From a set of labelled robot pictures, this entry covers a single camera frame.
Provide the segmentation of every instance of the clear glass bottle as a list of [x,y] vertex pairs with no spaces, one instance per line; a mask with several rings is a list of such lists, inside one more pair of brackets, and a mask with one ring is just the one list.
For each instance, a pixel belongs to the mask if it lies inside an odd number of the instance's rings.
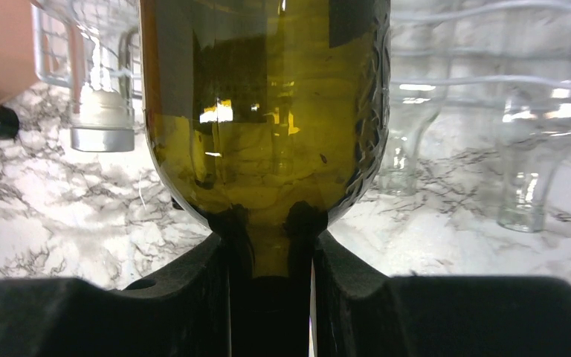
[[459,1],[397,0],[391,2],[391,56],[387,148],[378,175],[383,193],[410,196],[416,189],[416,168],[423,133],[441,111],[447,86],[429,80],[450,75],[447,50],[454,21],[420,22],[418,18],[456,9]]
[[502,78],[513,81],[500,87],[504,113],[494,122],[503,165],[497,221],[514,231],[543,230],[552,180],[571,153],[571,1],[565,4],[506,10]]
[[135,147],[131,42],[137,0],[33,0],[67,27],[71,146],[85,152]]

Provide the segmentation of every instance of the countertop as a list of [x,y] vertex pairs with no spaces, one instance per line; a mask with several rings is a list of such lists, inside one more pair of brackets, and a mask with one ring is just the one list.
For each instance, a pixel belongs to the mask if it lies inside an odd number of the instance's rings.
[[[0,141],[0,278],[78,276],[124,287],[209,230],[172,209],[143,118],[134,152],[76,152],[67,99],[65,89],[38,84],[8,104],[22,130],[16,141]],[[571,155],[554,180],[541,234],[496,224],[499,165],[488,126],[468,109],[446,109],[426,132],[417,195],[400,199],[374,186],[330,231],[388,275],[541,274],[571,282]]]

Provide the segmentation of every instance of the drying rack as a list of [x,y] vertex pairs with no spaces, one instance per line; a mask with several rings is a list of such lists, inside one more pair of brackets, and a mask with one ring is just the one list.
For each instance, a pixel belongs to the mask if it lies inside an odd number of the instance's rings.
[[[103,3],[108,6],[113,5],[113,1],[117,0],[89,0],[94,3]],[[395,12],[391,13],[390,21],[398,22],[419,22],[426,23],[441,23],[459,21],[470,16],[477,16],[491,12],[514,10],[522,8],[537,8],[558,10],[563,12],[571,12],[571,1],[562,0],[508,0],[508,1],[484,1],[484,4],[478,7],[473,7],[464,10],[455,10],[447,13],[432,13],[432,14],[417,14],[413,12]],[[45,83],[69,87],[71,84],[71,76],[68,72],[67,63],[68,58],[68,37],[67,37],[67,24],[60,19],[49,16],[47,13],[32,6],[33,11],[33,26],[35,33],[34,41],[34,55],[36,60],[36,74],[39,79]],[[134,98],[142,98],[142,84],[141,84],[141,50],[139,36],[133,36],[130,44],[130,56],[132,61],[133,75],[132,75],[132,96]],[[397,54],[396,56],[415,56],[419,54]],[[497,57],[502,56],[499,53],[490,52],[482,48],[451,48],[448,53],[450,56],[456,55],[471,55],[474,57]],[[466,86],[475,84],[489,84],[489,83],[534,83],[544,86],[552,86],[555,88],[571,89],[571,83],[556,82],[549,78],[533,77],[524,75],[505,75],[493,74],[487,76],[476,77],[452,77],[447,79],[433,80],[431,78],[391,78],[390,84],[430,84],[435,86]],[[448,102],[451,104],[458,104],[461,106],[481,106],[479,100],[476,101],[472,98],[455,97],[450,98]]]

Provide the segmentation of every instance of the wine bottle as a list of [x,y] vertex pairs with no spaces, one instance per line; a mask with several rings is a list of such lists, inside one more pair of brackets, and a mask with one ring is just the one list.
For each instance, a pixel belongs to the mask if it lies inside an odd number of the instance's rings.
[[233,356],[307,356],[314,238],[386,143],[388,0],[141,0],[149,147],[227,243]]

